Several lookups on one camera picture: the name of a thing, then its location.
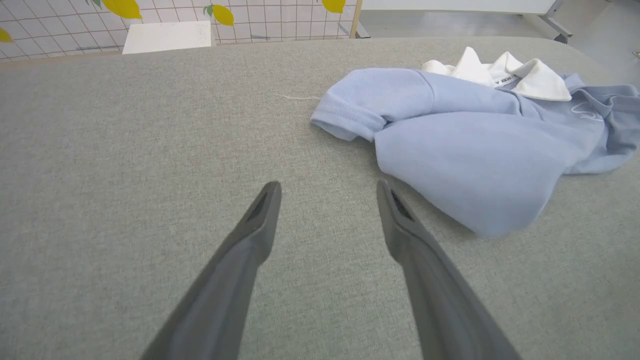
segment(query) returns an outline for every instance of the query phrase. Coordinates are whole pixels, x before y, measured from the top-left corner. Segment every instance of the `white board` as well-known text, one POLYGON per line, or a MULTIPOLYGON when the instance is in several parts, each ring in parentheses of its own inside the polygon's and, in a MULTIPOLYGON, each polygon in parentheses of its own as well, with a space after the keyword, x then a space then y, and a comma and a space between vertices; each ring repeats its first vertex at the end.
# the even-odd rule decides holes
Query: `white board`
POLYGON ((556 0, 362 0, 362 10, 532 13, 544 15, 556 0))
POLYGON ((129 28, 122 54, 152 53, 211 46, 209 21, 133 24, 129 28))

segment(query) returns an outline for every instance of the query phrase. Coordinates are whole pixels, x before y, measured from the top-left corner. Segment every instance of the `gray fabric surface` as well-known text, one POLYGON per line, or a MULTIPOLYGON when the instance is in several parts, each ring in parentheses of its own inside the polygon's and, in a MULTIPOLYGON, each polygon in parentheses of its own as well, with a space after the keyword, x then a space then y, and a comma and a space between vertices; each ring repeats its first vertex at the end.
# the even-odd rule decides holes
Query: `gray fabric surface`
MULTIPOLYGON (((0 72, 0 357, 135 359, 269 180, 283 199, 241 359, 418 359, 373 144, 309 124, 362 67, 465 46, 608 76, 532 38, 253 44, 0 72)), ((478 238, 399 185, 525 359, 640 353, 639 157, 564 177, 528 229, 478 238)))

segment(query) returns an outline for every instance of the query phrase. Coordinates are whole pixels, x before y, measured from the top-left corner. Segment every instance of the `clothing label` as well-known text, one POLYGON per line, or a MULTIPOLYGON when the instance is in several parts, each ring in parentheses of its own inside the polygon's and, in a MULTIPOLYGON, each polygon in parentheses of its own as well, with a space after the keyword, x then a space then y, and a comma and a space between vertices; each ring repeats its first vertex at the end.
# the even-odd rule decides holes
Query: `clothing label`
POLYGON ((509 75, 506 78, 495 80, 494 83, 496 84, 496 86, 504 86, 506 84, 510 84, 510 83, 516 81, 517 79, 520 79, 520 76, 509 75))

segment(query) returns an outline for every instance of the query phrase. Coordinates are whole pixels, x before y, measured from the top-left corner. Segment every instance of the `small object on floor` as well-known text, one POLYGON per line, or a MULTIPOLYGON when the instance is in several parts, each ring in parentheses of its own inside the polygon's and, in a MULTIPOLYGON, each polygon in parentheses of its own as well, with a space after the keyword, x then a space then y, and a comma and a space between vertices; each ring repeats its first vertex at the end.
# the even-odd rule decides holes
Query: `small object on floor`
POLYGON ((134 24, 129 28, 122 54, 209 46, 211 46, 211 23, 208 21, 134 24))

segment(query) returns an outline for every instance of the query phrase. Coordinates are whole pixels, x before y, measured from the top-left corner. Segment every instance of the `garment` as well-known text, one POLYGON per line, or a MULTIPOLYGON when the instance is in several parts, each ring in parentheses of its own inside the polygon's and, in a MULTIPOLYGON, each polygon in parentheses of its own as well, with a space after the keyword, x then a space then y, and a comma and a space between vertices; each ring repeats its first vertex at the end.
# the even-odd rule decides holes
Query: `garment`
POLYGON ((640 142, 633 86, 564 82, 571 101, 534 101, 418 70, 356 70, 311 121, 375 141, 383 172, 471 230, 499 235, 533 222, 561 175, 615 169, 640 142))
POLYGON ((531 99, 571 100, 562 77, 540 59, 531 59, 523 64, 509 52, 502 54, 494 63, 483 64, 473 48, 467 47, 456 66, 430 60, 422 64, 422 70, 491 88, 507 86, 514 93, 531 99), (514 81, 518 81, 515 86, 508 86, 514 81))

